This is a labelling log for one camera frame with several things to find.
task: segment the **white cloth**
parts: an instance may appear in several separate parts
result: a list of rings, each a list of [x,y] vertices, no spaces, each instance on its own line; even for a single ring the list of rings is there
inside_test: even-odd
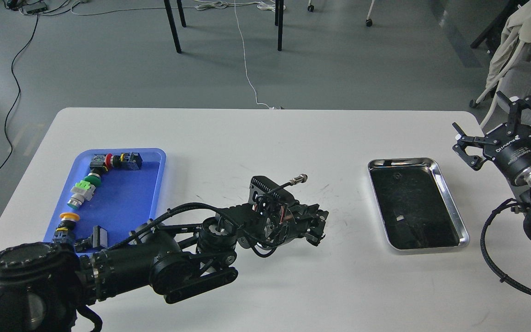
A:
[[[501,72],[506,61],[514,52],[518,40],[525,43],[531,42],[531,0],[513,13],[505,23],[501,33],[501,44],[493,54],[493,59],[489,65],[489,75],[485,85],[487,89],[492,88],[495,77]]]

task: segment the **floor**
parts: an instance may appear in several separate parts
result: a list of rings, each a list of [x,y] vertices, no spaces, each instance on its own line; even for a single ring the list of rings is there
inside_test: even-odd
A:
[[[46,0],[51,8],[62,2]],[[470,109],[468,101],[482,91],[489,57],[484,46],[468,45],[505,3],[379,1],[367,28],[367,1],[313,0],[315,10],[308,12],[307,0],[286,0],[282,52],[276,50],[272,12],[244,6],[236,13],[249,77],[259,102],[270,107],[469,111],[480,119],[486,105]],[[75,12],[162,4],[93,0]],[[183,0],[184,6],[195,4]],[[186,8],[185,15],[188,27],[178,30],[183,54],[175,52],[165,9],[40,17],[32,44],[15,66],[22,94],[8,119],[13,154],[0,171],[0,214],[65,107],[264,108],[245,78],[234,9]],[[35,22],[35,16],[6,10],[0,2],[0,164],[9,151],[4,121],[17,94],[10,65]],[[493,123],[502,116],[496,114]],[[75,119],[68,136],[87,135],[80,121],[96,120]],[[112,124],[99,124],[99,130],[135,135]],[[34,190],[46,182],[43,174]]]

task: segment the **plastic tray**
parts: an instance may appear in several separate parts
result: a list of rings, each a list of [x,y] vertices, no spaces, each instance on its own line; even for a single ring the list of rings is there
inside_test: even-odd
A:
[[[101,176],[101,186],[95,189],[90,201],[85,201],[78,210],[67,206],[72,195],[72,187],[87,176],[89,162],[94,154],[115,155],[126,152],[141,154],[143,163],[140,170],[110,170]],[[74,229],[76,239],[90,236],[93,226],[100,225],[108,232],[109,246],[120,242],[128,236],[129,231],[145,223],[149,218],[155,218],[166,160],[164,151],[156,148],[84,151],[73,162],[44,241],[52,241],[54,231],[61,221],[59,217],[61,213],[74,212],[80,216]]]

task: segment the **stainless steel tray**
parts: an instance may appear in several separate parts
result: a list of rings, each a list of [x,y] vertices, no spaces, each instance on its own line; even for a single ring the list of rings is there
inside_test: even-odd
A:
[[[394,249],[421,254],[468,244],[468,232],[434,160],[372,160],[368,172]]]

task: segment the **white table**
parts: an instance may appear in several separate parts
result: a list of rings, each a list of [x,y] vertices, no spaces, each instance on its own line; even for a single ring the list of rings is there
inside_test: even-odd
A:
[[[163,149],[168,164],[158,214],[183,202],[247,201],[253,175],[283,183],[330,212],[319,247],[295,240],[262,259],[237,246],[239,277],[175,305],[150,287],[92,307],[104,331],[531,331],[531,296],[500,284],[478,239],[484,220],[512,194],[493,164],[471,170],[451,150],[464,112],[255,111],[70,108],[57,115],[0,219],[0,250],[42,240],[72,162],[95,148]],[[367,164],[378,158],[438,162],[470,233],[440,254],[389,248]],[[34,190],[34,183],[41,183]],[[171,223],[194,223],[190,212]],[[531,243],[521,217],[503,213],[487,245],[500,267],[531,286]],[[89,331],[87,319],[74,331]]]

